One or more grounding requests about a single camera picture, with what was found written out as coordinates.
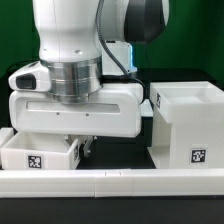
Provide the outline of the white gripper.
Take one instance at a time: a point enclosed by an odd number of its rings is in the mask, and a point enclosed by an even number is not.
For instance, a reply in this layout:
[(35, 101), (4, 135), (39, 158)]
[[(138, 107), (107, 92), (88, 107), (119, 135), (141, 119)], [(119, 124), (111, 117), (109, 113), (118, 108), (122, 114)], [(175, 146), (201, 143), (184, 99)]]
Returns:
[(96, 136), (136, 137), (141, 131), (142, 86), (105, 84), (81, 104), (63, 104), (51, 94), (14, 91), (9, 97), (12, 126), (21, 132), (88, 136), (88, 158)]

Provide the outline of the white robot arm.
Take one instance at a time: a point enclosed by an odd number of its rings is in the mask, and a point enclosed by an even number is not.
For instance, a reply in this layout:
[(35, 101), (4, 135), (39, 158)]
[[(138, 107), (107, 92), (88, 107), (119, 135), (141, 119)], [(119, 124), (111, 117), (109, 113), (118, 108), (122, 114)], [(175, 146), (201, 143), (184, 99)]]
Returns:
[(169, 0), (33, 0), (39, 58), (9, 78), (16, 148), (66, 140), (132, 138), (141, 130), (144, 84), (103, 72), (110, 41), (149, 43), (166, 28)]

